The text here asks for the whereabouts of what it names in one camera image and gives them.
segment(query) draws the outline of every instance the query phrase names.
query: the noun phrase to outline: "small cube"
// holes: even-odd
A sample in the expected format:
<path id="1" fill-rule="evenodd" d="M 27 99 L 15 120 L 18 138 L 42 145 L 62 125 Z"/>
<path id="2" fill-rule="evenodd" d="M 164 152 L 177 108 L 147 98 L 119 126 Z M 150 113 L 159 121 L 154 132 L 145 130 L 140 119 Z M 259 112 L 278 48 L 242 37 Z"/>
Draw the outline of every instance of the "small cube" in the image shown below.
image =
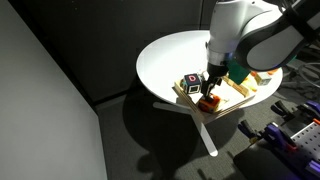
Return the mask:
<path id="1" fill-rule="evenodd" d="M 267 72 L 259 72 L 254 77 L 258 86 L 267 85 L 271 81 L 271 77 Z"/>
<path id="2" fill-rule="evenodd" d="M 201 80 L 198 74 L 184 76 L 183 90 L 186 94 L 198 93 L 201 89 Z"/>
<path id="3" fill-rule="evenodd" d="M 213 114 L 219 107 L 221 98 L 219 96 L 213 95 L 212 93 L 210 93 L 210 98 L 212 98 L 212 102 L 208 102 L 204 97 L 202 97 L 198 102 L 198 107 L 203 112 Z"/>

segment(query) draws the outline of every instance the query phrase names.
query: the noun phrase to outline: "gray wall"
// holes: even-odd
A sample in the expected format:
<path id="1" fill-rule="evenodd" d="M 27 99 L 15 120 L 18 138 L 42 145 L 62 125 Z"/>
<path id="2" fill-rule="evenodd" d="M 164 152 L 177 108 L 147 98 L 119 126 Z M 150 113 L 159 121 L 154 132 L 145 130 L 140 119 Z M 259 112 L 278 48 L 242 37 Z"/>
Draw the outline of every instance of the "gray wall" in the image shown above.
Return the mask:
<path id="1" fill-rule="evenodd" d="M 0 0 L 0 179 L 107 179 L 98 117 Z"/>
<path id="2" fill-rule="evenodd" d="M 137 57 L 149 43 L 167 34 L 199 29 L 203 3 L 202 0 L 22 1 L 93 101 L 132 85 Z"/>
<path id="3" fill-rule="evenodd" d="M 217 0 L 203 0 L 203 8 L 202 8 L 202 16 L 201 16 L 201 30 L 209 30 L 210 29 L 210 22 L 212 17 L 212 11 L 214 5 L 216 4 Z"/>

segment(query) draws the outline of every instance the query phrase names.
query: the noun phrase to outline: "white round table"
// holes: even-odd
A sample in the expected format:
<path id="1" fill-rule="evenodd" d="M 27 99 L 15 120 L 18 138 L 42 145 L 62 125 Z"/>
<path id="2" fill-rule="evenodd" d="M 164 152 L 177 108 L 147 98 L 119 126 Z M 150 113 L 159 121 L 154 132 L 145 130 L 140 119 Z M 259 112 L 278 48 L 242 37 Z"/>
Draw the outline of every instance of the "white round table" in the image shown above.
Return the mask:
<path id="1" fill-rule="evenodd" d="M 172 89 L 174 82 L 184 75 L 207 68 L 205 43 L 209 31 L 186 31 L 162 37 L 149 44 L 139 55 L 137 73 L 144 86 L 158 98 L 170 104 L 189 108 L 177 102 Z M 255 97 L 241 106 L 248 107 L 271 96 L 280 86 L 282 69 L 279 69 L 266 86 L 259 86 Z"/>

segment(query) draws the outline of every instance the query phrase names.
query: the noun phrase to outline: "dark floor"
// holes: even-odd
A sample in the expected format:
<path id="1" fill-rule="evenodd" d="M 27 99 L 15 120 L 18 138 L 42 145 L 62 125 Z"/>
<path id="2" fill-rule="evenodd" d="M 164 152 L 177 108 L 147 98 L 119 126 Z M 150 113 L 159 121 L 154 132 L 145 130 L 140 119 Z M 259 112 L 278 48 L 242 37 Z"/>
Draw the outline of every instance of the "dark floor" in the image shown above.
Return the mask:
<path id="1" fill-rule="evenodd" d="M 207 124 L 219 151 L 211 157 L 191 117 L 155 109 L 157 100 L 141 89 L 98 107 L 109 180 L 245 179 L 232 160 L 249 145 L 236 128 L 238 122 L 246 119 L 261 130 L 271 121 L 282 122 L 270 110 L 276 101 L 288 107 L 306 101 L 293 90 L 280 89 L 255 106 Z"/>

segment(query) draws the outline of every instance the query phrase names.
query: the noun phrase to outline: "white tabletop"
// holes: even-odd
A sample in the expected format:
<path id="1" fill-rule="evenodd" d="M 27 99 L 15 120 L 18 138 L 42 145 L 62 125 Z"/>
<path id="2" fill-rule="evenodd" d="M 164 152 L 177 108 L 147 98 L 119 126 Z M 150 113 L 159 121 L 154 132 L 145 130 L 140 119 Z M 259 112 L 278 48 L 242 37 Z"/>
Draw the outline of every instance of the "white tabletop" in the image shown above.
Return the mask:
<path id="1" fill-rule="evenodd" d="M 183 107 L 177 102 L 178 95 L 173 86 L 184 75 L 206 70 L 205 43 L 210 39 L 209 31 L 186 31 L 162 37 L 149 44 L 139 55 L 137 73 L 144 86 L 160 99 Z M 282 81 L 279 69 L 267 86 L 260 86 L 255 97 L 242 105 L 247 107 L 271 96 Z"/>

